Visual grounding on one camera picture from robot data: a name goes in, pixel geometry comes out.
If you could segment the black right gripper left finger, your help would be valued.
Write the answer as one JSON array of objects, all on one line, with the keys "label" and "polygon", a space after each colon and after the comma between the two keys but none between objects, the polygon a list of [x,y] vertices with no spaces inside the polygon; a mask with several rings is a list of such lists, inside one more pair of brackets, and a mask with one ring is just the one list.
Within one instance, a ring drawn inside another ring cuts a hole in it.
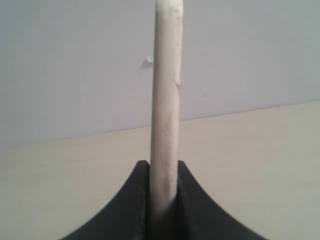
[{"label": "black right gripper left finger", "polygon": [[94,217],[64,240],[145,240],[149,163],[139,160],[129,177]]}]

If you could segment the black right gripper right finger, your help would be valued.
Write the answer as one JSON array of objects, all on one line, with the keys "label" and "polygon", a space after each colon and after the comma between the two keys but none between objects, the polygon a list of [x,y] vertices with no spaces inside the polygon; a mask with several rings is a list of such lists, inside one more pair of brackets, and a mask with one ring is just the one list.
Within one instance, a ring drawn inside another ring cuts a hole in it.
[{"label": "black right gripper right finger", "polygon": [[220,207],[178,161],[176,240],[264,240]]}]

